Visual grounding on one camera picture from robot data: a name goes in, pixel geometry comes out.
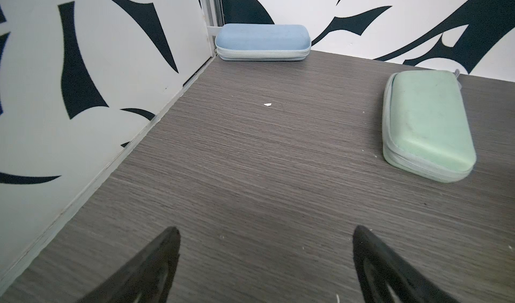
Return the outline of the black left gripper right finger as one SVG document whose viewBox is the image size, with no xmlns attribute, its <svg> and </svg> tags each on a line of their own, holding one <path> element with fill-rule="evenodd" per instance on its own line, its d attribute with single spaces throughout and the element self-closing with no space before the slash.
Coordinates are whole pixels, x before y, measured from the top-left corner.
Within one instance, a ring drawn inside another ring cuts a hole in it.
<svg viewBox="0 0 515 303">
<path fill-rule="evenodd" d="M 353 234 L 355 270 L 365 302 L 456 302 L 433 284 L 367 227 Z"/>
</svg>

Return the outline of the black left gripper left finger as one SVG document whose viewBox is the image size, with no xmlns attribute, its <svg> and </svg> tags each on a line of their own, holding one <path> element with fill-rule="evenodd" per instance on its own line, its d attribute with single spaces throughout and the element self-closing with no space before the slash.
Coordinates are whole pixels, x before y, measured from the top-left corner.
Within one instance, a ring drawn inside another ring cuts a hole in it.
<svg viewBox="0 0 515 303">
<path fill-rule="evenodd" d="M 180 257 L 181 234 L 165 229 L 79 302 L 166 302 Z"/>
</svg>

